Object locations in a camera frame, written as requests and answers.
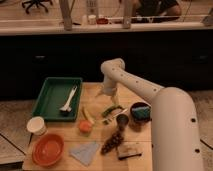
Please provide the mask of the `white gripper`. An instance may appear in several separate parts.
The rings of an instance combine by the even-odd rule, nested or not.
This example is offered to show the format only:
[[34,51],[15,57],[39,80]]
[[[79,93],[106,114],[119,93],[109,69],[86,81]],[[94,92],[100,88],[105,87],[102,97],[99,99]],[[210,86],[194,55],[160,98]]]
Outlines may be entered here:
[[113,104],[118,104],[117,83],[110,78],[105,78],[97,95],[107,95]]

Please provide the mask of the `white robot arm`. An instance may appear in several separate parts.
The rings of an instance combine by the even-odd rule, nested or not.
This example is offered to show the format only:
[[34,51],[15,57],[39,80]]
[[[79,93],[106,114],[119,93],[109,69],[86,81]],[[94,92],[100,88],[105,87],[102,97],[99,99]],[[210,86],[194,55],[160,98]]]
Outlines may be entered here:
[[151,106],[153,171],[204,171],[197,111],[187,92],[126,72],[121,58],[104,61],[100,69],[103,94],[115,95],[120,83]]

